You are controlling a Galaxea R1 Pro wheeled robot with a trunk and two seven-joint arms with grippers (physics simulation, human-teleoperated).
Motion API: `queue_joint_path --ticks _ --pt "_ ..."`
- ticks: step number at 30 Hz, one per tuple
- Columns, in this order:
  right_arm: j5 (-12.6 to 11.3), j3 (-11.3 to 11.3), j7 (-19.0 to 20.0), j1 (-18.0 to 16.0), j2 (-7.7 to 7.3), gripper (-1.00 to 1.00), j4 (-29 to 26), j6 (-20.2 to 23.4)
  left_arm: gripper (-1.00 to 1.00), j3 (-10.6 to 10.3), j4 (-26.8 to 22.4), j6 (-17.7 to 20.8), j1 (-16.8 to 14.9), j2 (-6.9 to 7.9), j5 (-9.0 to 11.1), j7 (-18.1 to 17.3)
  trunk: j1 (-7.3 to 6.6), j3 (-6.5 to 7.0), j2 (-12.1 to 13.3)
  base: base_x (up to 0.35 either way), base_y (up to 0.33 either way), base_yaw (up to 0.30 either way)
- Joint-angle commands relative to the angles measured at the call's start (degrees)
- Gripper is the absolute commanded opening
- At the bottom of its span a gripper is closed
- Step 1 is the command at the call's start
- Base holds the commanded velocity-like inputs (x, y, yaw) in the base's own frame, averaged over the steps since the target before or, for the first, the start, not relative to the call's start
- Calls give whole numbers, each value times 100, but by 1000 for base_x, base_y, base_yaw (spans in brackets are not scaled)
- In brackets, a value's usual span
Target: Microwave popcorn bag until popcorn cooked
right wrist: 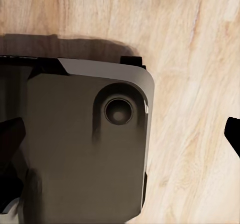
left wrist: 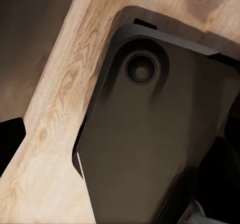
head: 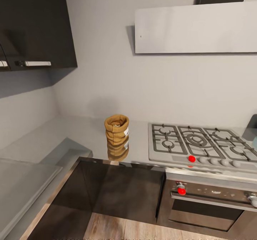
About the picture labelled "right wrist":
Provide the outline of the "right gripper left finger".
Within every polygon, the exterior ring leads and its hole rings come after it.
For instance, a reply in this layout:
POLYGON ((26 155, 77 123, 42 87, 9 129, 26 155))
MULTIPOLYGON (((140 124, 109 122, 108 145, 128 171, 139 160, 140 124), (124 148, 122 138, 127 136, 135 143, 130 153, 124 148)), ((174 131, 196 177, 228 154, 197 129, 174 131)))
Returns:
POLYGON ((26 136, 21 117, 0 123, 0 177, 26 136))

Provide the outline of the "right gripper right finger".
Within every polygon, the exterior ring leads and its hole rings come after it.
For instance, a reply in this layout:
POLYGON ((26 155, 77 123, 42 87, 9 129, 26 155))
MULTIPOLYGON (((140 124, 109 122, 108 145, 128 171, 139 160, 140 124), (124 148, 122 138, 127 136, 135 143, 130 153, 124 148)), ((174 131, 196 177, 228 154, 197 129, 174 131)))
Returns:
POLYGON ((225 125, 224 136, 240 158, 240 119, 228 117, 225 125))

